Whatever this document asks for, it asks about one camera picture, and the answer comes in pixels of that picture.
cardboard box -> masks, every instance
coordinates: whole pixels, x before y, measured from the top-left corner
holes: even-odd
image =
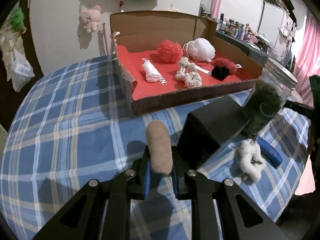
[[[217,24],[206,18],[170,11],[133,11],[110,15],[111,33],[120,32],[111,42],[111,51],[118,57],[118,74],[132,114],[142,115],[168,107],[215,98],[253,87],[262,68],[237,47],[215,37]],[[216,57],[227,58],[242,69],[220,82],[201,73],[203,86],[185,88],[174,76],[177,65],[158,64],[156,49],[165,39],[182,46],[196,38],[207,39],[216,49]],[[163,75],[163,80],[148,83],[141,67],[148,58]],[[212,65],[197,64],[211,70]]]

blue plaid bedsheet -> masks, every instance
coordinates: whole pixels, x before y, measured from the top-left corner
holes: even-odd
[[[105,181],[142,157],[149,122],[161,120],[176,144],[187,114],[211,100],[131,120],[115,61],[99,57],[40,79],[21,104],[3,152],[1,213],[20,240],[42,226],[90,179]],[[248,92],[230,95],[242,104]],[[281,110],[261,136],[282,155],[256,184],[241,188],[276,221],[297,188],[306,162],[308,122]],[[222,181],[241,174],[231,143],[199,171]],[[152,175],[146,201],[132,201],[132,239],[191,239],[190,201],[177,201],[170,177]]]

metal bolt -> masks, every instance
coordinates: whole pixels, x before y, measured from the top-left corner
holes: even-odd
[[[190,176],[190,177],[194,177],[197,175],[197,172],[195,170],[189,170],[187,171],[187,174]]]
[[[232,179],[226,179],[224,181],[224,184],[227,185],[227,186],[233,186],[234,181]]]
[[[98,181],[96,179],[92,179],[89,181],[90,187],[96,187],[98,185]]]
[[[125,171],[125,174],[126,174],[127,176],[133,176],[134,174],[136,174],[136,172],[135,172],[134,170],[126,170],[126,171]]]

beige sponge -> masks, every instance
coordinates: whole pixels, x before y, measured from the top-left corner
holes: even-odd
[[[159,121],[152,121],[146,130],[150,152],[150,166],[153,172],[170,175],[172,171],[171,141],[167,128]]]

dark green tablecloth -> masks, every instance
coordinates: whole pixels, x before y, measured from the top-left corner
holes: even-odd
[[[237,39],[235,37],[231,37],[222,32],[216,31],[216,37],[236,46],[243,53],[245,53],[247,56],[249,56],[255,62],[257,62],[260,66],[264,66],[265,63],[267,62],[268,57],[271,57],[268,53],[251,47],[245,41],[242,41],[241,39]]]

